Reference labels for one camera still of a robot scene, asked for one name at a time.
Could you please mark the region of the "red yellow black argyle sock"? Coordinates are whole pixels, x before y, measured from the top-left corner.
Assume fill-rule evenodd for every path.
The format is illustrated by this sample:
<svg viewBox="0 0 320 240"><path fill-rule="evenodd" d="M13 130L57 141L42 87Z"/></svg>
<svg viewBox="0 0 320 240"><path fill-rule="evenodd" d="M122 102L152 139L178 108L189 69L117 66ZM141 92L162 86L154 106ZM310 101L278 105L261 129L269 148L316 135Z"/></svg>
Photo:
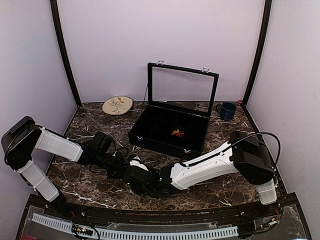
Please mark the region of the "red yellow black argyle sock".
<svg viewBox="0 0 320 240"><path fill-rule="evenodd" d="M183 138L185 136L185 132L182 129L174 129L171 135L174 137Z"/></svg>

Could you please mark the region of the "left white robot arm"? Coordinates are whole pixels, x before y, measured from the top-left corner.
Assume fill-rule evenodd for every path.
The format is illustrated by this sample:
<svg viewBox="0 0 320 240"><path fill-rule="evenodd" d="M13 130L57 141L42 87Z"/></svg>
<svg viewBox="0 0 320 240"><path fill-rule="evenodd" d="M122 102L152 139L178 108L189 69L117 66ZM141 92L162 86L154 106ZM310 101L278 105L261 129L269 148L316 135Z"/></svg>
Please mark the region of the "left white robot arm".
<svg viewBox="0 0 320 240"><path fill-rule="evenodd" d="M33 151L48 152L83 166L95 165L106 170L109 178L121 178L128 163L119 151L107 152L111 142L108 135L97 132L93 139L79 143L36 124L30 116L23 117L1 138L4 162L50 202L51 210L60 218L67 218L71 208L61 199L61 191L33 161Z"/></svg>

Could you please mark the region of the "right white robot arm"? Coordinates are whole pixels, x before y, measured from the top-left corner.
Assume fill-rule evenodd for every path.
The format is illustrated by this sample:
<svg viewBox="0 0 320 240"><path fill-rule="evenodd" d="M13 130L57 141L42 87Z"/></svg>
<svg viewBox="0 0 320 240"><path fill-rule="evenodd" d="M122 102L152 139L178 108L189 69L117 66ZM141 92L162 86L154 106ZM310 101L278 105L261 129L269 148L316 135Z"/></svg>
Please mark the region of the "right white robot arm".
<svg viewBox="0 0 320 240"><path fill-rule="evenodd" d="M167 199L201 182L223 175L240 173L254 185L260 202L255 213L266 217L277 201L275 162L259 134L235 131L229 141L199 157L167 165L159 171L147 167L139 158L129 161L122 181L137 194Z"/></svg>

